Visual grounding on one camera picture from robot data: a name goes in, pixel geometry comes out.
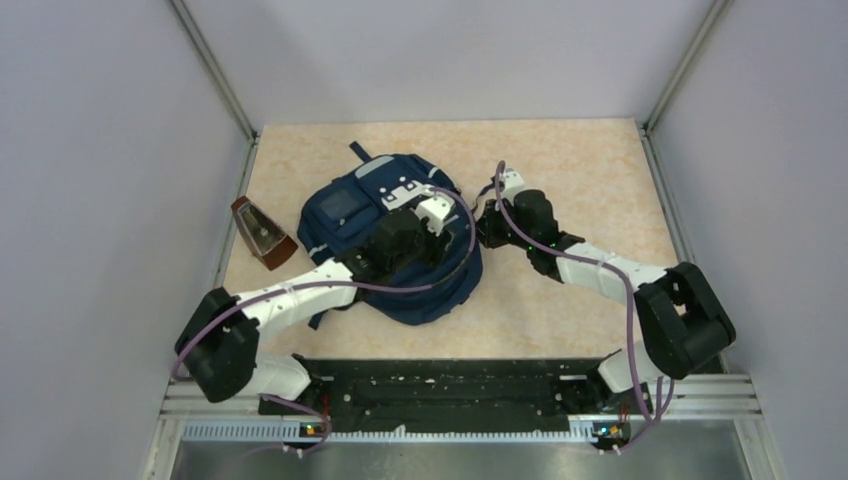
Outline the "navy blue backpack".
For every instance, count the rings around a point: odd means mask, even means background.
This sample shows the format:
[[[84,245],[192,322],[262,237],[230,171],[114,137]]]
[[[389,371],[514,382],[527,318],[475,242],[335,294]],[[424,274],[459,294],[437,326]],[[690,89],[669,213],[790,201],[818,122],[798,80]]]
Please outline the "navy blue backpack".
[[[434,322],[465,303],[483,274],[471,220],[453,199],[459,189],[416,154],[350,148],[361,166],[305,202],[298,240],[315,264],[334,259],[356,282],[391,287],[358,296],[380,313],[410,326]]]

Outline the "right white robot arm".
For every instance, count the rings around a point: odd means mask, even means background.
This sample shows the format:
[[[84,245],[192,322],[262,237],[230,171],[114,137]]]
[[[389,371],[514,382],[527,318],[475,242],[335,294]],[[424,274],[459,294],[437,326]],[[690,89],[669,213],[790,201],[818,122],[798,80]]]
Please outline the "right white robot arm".
[[[636,385],[682,380],[732,345],[737,333],[701,269],[644,264],[605,252],[559,228],[545,194],[486,201],[477,221],[486,248],[514,245],[534,270],[624,305],[626,345],[590,370],[589,404],[612,412]]]

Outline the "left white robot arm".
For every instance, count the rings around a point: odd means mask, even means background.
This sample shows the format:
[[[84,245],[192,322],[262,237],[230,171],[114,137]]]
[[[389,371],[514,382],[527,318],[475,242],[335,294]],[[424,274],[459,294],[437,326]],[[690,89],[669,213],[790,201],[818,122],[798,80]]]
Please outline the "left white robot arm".
[[[410,210],[380,219],[360,244],[275,286],[231,294],[218,287],[200,300],[175,343],[203,397],[216,404],[250,390],[271,388],[297,413],[319,404],[317,382],[296,360],[262,356],[260,343],[327,310],[348,307],[367,293],[413,294],[429,285],[394,287],[391,280],[414,264],[440,266],[455,239],[434,232]]]

